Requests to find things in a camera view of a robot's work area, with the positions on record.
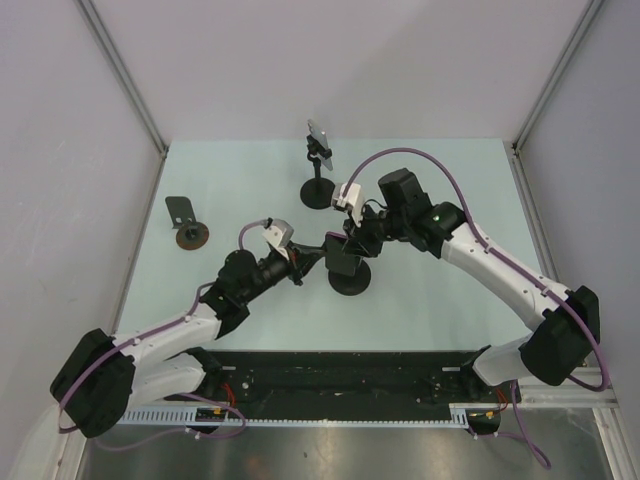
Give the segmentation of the black stand holding purple phone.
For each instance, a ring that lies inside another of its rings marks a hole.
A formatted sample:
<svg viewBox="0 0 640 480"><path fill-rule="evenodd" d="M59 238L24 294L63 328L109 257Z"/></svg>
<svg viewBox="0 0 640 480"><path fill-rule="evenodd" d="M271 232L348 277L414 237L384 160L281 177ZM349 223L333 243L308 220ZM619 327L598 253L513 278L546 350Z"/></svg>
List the black stand holding purple phone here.
<svg viewBox="0 0 640 480"><path fill-rule="evenodd" d="M360 259L354 274L349 276L342 273L328 271L328 281L331 288L344 296L362 294L371 283L371 269L365 260Z"/></svg>

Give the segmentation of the black stand holding white phone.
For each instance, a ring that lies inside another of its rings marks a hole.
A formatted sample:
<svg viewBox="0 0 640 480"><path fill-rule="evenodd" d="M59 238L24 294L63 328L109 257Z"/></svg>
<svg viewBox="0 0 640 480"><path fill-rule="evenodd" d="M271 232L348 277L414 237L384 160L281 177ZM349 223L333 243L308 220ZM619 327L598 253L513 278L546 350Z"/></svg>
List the black stand holding white phone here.
<svg viewBox="0 0 640 480"><path fill-rule="evenodd" d="M319 161L312 161L307 150L306 158L313 164L314 177L305 181L300 189L302 203L311 209L322 210L330 207L335 184L321 175L323 167Z"/></svg>

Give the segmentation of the rusty base phone stand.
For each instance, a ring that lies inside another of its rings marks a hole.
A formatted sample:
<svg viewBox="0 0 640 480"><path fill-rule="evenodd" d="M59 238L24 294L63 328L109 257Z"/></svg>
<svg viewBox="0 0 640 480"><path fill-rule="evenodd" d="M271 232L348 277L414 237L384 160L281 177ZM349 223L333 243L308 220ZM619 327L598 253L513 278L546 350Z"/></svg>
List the rusty base phone stand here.
<svg viewBox="0 0 640 480"><path fill-rule="evenodd" d="M209 240L209 229L197 220L191 200L185 196L167 196L165 204L176 231L176 244L186 251L203 247Z"/></svg>

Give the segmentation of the white silver phone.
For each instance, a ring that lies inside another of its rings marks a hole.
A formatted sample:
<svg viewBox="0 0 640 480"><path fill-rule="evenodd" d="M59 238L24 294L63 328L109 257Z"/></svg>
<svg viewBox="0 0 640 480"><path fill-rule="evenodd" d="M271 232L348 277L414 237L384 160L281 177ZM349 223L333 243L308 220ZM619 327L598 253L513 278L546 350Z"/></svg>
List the white silver phone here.
<svg viewBox="0 0 640 480"><path fill-rule="evenodd" d="M326 132L312 119L307 120L307 150L312 161L317 160L329 171L333 170L333 152L328 144Z"/></svg>

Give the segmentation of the purple phone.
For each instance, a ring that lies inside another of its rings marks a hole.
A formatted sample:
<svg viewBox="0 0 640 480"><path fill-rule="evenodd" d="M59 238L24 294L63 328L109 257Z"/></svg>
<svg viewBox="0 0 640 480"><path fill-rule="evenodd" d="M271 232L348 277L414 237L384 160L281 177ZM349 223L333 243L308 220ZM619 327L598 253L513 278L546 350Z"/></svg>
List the purple phone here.
<svg viewBox="0 0 640 480"><path fill-rule="evenodd" d="M345 251L347 238L335 233L325 234L325 267L330 273L352 277L355 275L358 260Z"/></svg>

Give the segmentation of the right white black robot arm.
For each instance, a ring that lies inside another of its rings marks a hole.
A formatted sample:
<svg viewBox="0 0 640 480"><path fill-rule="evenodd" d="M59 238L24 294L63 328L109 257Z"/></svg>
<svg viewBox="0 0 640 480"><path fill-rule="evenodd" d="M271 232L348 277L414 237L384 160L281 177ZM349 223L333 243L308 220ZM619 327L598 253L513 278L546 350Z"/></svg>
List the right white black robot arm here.
<svg viewBox="0 0 640 480"><path fill-rule="evenodd" d="M588 287L571 290L519 262L468 221L450 202L434 204L406 168L383 176L384 207L366 206L358 184L341 184L332 205L347 213L344 229L354 253L373 258L386 242L411 244L466 272L501 299L529 335L475 354L461 376L463 393L484 401L497 385L533 376L558 386L569 379L600 340L600 308Z"/></svg>

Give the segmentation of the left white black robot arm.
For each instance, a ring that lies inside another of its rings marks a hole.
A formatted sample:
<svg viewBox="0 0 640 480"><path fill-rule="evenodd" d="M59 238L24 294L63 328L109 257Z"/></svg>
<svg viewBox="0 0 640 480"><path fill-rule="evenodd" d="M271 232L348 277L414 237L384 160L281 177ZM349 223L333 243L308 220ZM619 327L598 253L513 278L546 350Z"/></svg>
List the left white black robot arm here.
<svg viewBox="0 0 640 480"><path fill-rule="evenodd" d="M60 433L94 438L147 402L191 393L214 397L221 376L203 345L236 330L249 315L249 303L279 282L301 285L325 254L325 246L294 242L270 248L262 259L235 250L177 318L124 336L100 328L85 333L50 386L60 413L71 421Z"/></svg>

